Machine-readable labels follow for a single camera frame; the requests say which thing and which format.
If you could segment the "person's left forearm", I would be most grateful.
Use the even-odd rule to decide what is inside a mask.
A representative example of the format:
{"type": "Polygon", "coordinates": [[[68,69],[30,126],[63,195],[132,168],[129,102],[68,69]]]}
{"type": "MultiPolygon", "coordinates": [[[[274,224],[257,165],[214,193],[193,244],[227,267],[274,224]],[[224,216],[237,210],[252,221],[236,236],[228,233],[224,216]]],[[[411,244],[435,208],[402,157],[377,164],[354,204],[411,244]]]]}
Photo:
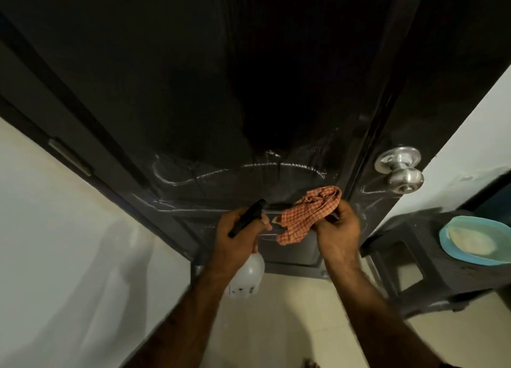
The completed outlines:
{"type": "Polygon", "coordinates": [[[199,368],[224,291],[244,263],[211,260],[122,368],[199,368]]]}

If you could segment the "light blue plastic bowl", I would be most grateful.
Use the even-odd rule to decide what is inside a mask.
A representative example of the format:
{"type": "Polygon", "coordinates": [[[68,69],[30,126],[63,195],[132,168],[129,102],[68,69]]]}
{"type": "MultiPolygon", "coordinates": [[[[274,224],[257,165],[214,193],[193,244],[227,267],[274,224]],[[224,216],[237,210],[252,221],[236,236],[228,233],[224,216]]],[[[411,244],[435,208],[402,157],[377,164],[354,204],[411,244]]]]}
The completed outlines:
{"type": "Polygon", "coordinates": [[[511,264],[511,228],[476,216],[456,216],[438,234],[452,258],[481,266],[511,264]]]}

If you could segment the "silver round door knob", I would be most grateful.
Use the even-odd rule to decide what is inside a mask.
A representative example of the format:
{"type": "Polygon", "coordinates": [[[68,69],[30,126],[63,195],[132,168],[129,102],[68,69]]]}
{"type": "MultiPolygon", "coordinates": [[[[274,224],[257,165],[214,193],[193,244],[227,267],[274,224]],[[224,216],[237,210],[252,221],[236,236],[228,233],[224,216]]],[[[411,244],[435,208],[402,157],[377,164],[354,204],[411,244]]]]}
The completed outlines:
{"type": "Polygon", "coordinates": [[[424,183],[423,173],[417,169],[421,153],[411,146],[399,146],[381,153],[374,162],[374,169],[386,175],[390,190],[406,195],[419,190],[424,183]]]}

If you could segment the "dark plastic stool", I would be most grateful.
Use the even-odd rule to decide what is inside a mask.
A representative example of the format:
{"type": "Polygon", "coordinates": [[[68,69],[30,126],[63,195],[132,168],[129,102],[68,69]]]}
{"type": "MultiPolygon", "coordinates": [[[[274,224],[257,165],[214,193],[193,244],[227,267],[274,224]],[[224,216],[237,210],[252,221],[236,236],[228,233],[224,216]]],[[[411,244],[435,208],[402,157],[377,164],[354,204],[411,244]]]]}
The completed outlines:
{"type": "Polygon", "coordinates": [[[391,219],[391,227],[365,240],[361,257],[369,256],[387,296],[403,319],[440,312],[463,311],[492,291],[511,285],[511,264],[483,266],[457,260],[441,247],[440,231],[453,218],[473,217],[466,210],[413,212],[391,219]],[[422,279],[399,288],[399,256],[418,267],[422,279]]]}

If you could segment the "white spray bottle black nozzle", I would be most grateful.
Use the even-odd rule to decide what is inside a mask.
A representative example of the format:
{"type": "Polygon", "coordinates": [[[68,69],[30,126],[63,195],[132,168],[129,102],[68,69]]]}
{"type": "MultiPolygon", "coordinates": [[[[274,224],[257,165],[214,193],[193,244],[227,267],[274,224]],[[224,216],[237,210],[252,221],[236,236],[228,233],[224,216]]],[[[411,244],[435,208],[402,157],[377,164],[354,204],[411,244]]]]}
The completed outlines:
{"type": "MultiPolygon", "coordinates": [[[[260,199],[252,204],[246,212],[234,224],[228,233],[230,238],[235,238],[240,231],[246,228],[252,221],[260,219],[266,201],[260,199]]],[[[259,285],[265,274],[265,261],[260,253],[250,255],[245,264],[238,270],[228,284],[224,296],[232,300],[246,300],[256,295],[259,285]]]]}

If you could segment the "metal door hinge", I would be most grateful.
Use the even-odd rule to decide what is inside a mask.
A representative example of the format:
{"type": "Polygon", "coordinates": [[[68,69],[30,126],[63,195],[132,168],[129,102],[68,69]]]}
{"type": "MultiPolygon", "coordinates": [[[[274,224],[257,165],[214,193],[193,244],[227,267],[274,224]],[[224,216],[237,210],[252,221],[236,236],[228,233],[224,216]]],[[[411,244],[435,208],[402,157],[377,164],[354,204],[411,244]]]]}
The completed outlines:
{"type": "Polygon", "coordinates": [[[48,139],[48,145],[68,163],[72,164],[76,169],[82,172],[85,176],[93,176],[93,168],[85,160],[80,158],[79,155],[70,149],[64,142],[56,138],[50,138],[48,139]]]}

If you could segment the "orange checkered cloth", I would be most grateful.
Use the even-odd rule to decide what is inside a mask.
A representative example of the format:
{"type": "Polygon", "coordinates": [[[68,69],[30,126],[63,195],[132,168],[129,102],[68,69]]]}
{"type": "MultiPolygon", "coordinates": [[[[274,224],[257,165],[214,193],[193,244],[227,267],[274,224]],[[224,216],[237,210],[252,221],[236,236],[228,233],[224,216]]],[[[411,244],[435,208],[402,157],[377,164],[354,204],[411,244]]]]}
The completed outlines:
{"type": "Polygon", "coordinates": [[[308,190],[291,208],[273,220],[284,229],[277,235],[277,242],[282,246],[301,242],[317,221],[336,210],[341,197],[341,189],[333,185],[308,190]]]}

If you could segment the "dark door frame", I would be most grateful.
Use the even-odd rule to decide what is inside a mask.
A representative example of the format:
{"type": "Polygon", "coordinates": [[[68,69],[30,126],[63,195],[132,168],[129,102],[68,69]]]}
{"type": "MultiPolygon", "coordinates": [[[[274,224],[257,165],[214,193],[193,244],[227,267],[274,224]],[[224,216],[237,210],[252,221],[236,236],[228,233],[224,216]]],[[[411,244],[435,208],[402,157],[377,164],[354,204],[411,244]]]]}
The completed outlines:
{"type": "Polygon", "coordinates": [[[105,127],[0,11],[0,117],[98,190],[172,249],[198,264],[182,222],[151,201],[156,188],[105,127]],[[93,168],[87,177],[48,145],[64,142],[93,168]]]}

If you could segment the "person's left hand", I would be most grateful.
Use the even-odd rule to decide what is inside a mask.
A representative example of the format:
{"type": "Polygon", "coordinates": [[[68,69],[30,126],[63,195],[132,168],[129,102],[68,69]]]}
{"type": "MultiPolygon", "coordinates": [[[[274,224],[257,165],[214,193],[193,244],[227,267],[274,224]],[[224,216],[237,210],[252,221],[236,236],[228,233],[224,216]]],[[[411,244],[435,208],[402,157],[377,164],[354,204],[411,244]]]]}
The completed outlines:
{"type": "Polygon", "coordinates": [[[228,233],[234,224],[246,212],[247,208],[228,211],[221,216],[217,227],[215,247],[208,267],[215,272],[232,278],[245,264],[251,254],[257,252],[258,234],[251,232],[251,223],[235,238],[230,238],[228,233]]]}

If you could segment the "person's right hand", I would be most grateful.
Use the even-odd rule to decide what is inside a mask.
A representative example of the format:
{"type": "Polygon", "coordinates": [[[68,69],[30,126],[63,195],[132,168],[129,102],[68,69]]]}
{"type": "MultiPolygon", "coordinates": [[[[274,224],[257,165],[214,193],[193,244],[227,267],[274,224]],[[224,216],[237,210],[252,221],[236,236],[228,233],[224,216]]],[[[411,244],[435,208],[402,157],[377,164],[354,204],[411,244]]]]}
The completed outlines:
{"type": "Polygon", "coordinates": [[[359,268],[360,222],[351,206],[344,200],[342,228],[337,234],[316,234],[324,262],[329,267],[359,268]]]}

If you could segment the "dark wooden door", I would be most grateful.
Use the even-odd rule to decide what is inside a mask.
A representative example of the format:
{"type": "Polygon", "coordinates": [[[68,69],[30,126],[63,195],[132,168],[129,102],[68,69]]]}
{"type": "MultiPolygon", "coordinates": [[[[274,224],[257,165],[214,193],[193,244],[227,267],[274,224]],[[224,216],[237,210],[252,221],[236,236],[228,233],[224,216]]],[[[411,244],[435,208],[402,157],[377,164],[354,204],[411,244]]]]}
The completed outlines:
{"type": "Polygon", "coordinates": [[[421,0],[0,0],[210,257],[224,211],[351,191],[421,0]]]}

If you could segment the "person's right forearm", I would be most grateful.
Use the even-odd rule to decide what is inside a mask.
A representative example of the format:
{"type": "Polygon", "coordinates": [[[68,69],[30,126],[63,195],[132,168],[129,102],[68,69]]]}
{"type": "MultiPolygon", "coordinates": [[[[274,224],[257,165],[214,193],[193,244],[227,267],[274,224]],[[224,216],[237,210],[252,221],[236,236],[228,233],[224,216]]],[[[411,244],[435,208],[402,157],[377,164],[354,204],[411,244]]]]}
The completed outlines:
{"type": "Polygon", "coordinates": [[[442,359],[374,287],[357,256],[324,263],[369,368],[441,368],[442,359]]]}

